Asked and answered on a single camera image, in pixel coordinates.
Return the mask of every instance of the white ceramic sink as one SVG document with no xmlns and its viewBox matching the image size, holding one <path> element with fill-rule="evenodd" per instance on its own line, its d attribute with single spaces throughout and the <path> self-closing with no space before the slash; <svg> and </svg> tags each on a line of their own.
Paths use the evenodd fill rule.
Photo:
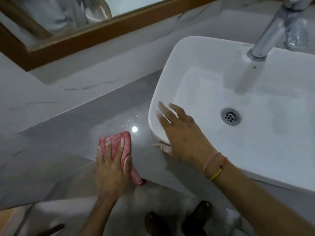
<svg viewBox="0 0 315 236">
<path fill-rule="evenodd" d="M 168 143 L 158 101 L 191 115 L 213 146 L 250 177 L 315 192 L 315 56 L 273 48 L 265 62 L 250 44 L 192 36 L 172 51 L 149 110 L 155 137 Z M 221 119 L 233 108 L 237 126 Z"/>
</svg>

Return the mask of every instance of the faucet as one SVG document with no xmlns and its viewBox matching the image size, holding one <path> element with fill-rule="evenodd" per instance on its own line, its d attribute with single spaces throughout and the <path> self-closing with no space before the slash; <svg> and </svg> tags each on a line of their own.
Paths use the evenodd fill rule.
<svg viewBox="0 0 315 236">
<path fill-rule="evenodd" d="M 297 20 L 301 19 L 302 12 L 311 2 L 312 0 L 284 0 L 257 43 L 248 51 L 247 56 L 254 61 L 264 61 L 269 51 L 280 41 L 285 33 L 287 39 L 284 45 L 287 49 L 296 50 L 302 48 L 299 38 L 301 35 L 305 35 L 305 33 L 301 33 L 301 29 L 305 29 L 305 26 L 300 26 L 297 29 L 296 25 L 302 25 Z"/>
</svg>

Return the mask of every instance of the foot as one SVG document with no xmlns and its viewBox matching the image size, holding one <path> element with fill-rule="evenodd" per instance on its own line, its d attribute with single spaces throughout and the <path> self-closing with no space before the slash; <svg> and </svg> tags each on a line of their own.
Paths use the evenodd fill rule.
<svg viewBox="0 0 315 236">
<path fill-rule="evenodd" d="M 146 214 L 144 224 L 150 236 L 171 236 L 167 223 L 154 212 Z"/>
<path fill-rule="evenodd" d="M 202 201 L 198 204 L 196 209 L 188 215 L 184 220 L 181 228 L 185 235 L 202 230 L 206 223 L 212 217 L 213 208 L 207 201 Z"/>
</svg>

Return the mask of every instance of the person's left hand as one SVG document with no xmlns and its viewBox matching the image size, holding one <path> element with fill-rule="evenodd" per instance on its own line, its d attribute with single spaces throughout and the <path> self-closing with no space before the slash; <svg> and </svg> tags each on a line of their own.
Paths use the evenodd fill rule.
<svg viewBox="0 0 315 236">
<path fill-rule="evenodd" d="M 124 149 L 124 139 L 121 140 L 114 160 L 112 160 L 111 140 L 106 139 L 106 156 L 102 157 L 100 147 L 96 155 L 96 186 L 99 197 L 111 196 L 118 199 L 124 192 L 132 168 L 131 156 L 127 156 L 124 162 L 124 170 L 120 166 L 121 155 Z"/>
</svg>

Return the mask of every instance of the faucet base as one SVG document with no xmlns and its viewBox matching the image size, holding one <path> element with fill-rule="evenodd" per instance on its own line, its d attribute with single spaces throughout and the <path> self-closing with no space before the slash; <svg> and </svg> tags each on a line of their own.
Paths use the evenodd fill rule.
<svg viewBox="0 0 315 236">
<path fill-rule="evenodd" d="M 247 56 L 248 58 L 250 58 L 251 60 L 253 61 L 258 61 L 258 62 L 261 62 L 261 61 L 265 61 L 267 56 L 264 56 L 264 57 L 256 57 L 256 56 L 253 56 L 252 55 L 252 49 L 250 49 L 248 52 L 247 52 Z"/>
</svg>

